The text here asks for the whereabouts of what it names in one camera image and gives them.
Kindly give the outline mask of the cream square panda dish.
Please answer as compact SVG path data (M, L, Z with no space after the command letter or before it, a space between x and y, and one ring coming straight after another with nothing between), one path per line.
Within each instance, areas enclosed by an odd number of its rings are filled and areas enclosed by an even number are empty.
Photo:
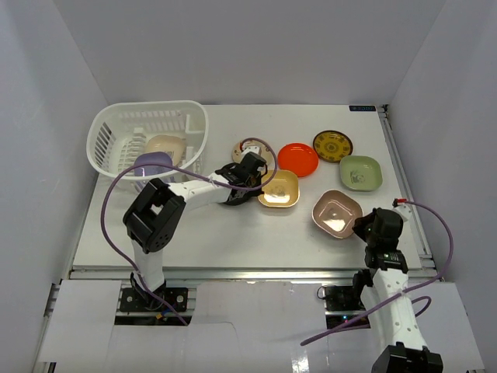
M144 153L164 152L178 166L186 151L186 140L171 135L157 135L151 138L144 148Z

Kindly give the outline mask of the purple square panda dish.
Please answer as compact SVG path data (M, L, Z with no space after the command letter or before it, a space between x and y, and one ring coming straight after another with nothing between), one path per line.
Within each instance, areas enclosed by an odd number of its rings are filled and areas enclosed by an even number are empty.
M166 152L149 152L139 155L134 165L136 168L133 170L134 176L146 177L147 180L140 180L140 183L146 183L158 174L171 171L169 166L173 165L172 158Z

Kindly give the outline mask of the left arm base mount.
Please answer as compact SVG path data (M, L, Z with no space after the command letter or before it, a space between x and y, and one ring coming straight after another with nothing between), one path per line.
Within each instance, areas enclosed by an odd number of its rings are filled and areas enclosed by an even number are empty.
M182 315L182 322L177 315L158 299L151 297L147 292L144 296L133 288L123 288L117 306L116 320L122 324L143 326L186 326L191 317L184 315L188 309L188 288L166 288L158 297L165 299L176 312Z

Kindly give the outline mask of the pink square panda dish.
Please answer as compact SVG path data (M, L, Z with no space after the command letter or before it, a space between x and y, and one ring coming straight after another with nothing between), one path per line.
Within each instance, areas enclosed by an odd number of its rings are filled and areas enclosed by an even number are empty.
M314 205L311 217L324 232L336 239L353 235L355 220L363 217L362 207L339 190L327 190Z

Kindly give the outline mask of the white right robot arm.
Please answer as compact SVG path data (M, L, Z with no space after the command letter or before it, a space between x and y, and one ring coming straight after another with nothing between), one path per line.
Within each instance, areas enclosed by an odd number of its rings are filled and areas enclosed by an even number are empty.
M353 232L366 243L366 267L353 277L351 302L368 312L379 343L372 372L441 372L442 357L428 348L406 293L408 266L398 249L403 224L400 214L382 208L355 220Z

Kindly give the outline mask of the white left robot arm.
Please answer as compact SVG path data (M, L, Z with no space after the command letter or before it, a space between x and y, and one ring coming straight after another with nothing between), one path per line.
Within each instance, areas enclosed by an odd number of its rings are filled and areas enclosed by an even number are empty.
M133 286L137 300L148 310L164 301L163 249L170 243L182 214L209 204L237 206L262 193L265 159L248 152L242 160L214 171L203 180L147 182L123 217L134 248Z

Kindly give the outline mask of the yellow square panda dish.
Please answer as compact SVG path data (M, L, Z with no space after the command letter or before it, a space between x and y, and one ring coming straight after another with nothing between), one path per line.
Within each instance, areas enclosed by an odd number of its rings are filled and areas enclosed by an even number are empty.
M300 198L298 177L289 170L278 169L276 175L262 188L258 201L265 207L293 207Z

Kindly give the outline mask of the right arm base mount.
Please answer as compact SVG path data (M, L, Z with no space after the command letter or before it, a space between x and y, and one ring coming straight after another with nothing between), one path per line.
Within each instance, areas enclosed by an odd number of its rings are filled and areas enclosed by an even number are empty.
M352 286L322 285L316 295L324 303L328 329L349 322L365 311Z

